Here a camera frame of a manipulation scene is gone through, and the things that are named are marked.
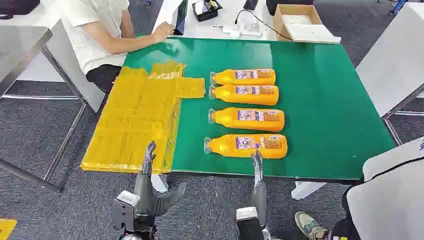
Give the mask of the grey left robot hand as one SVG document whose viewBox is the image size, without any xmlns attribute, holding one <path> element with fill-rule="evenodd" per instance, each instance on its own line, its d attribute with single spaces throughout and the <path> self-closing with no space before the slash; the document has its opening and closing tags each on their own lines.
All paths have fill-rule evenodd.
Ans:
<svg viewBox="0 0 424 240">
<path fill-rule="evenodd" d="M 147 145 L 141 170 L 136 176 L 134 194 L 139 197 L 136 204 L 136 215 L 162 216 L 184 196 L 186 191 L 187 183 L 182 182 L 176 191 L 168 196 L 162 197 L 154 194 L 151 176 L 153 160 L 156 157 L 155 149 L 156 143 L 151 141 Z"/>
</svg>

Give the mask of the person's hand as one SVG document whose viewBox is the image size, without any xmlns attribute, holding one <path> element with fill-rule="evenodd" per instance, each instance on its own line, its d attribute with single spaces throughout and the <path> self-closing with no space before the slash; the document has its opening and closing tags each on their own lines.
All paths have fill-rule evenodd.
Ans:
<svg viewBox="0 0 424 240">
<path fill-rule="evenodd" d="M 174 25 L 164 21 L 157 26 L 154 32 L 151 34 L 155 44 L 163 42 L 166 38 L 172 35 L 174 32 Z"/>
</svg>

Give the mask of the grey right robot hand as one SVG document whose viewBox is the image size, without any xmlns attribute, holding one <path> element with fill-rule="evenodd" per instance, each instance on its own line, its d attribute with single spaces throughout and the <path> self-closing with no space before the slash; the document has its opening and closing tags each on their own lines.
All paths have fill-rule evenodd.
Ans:
<svg viewBox="0 0 424 240">
<path fill-rule="evenodd" d="M 263 157 L 260 151 L 256 150 L 255 153 L 250 155 L 250 158 L 252 159 L 254 170 L 254 184 L 248 208 L 255 208 L 259 225 L 265 227 L 267 221 L 267 186 L 263 174 Z M 237 219 L 237 208 L 235 203 L 224 196 L 219 186 L 215 188 L 215 196 L 217 203 L 224 209 L 228 216 L 235 221 Z"/>
</svg>

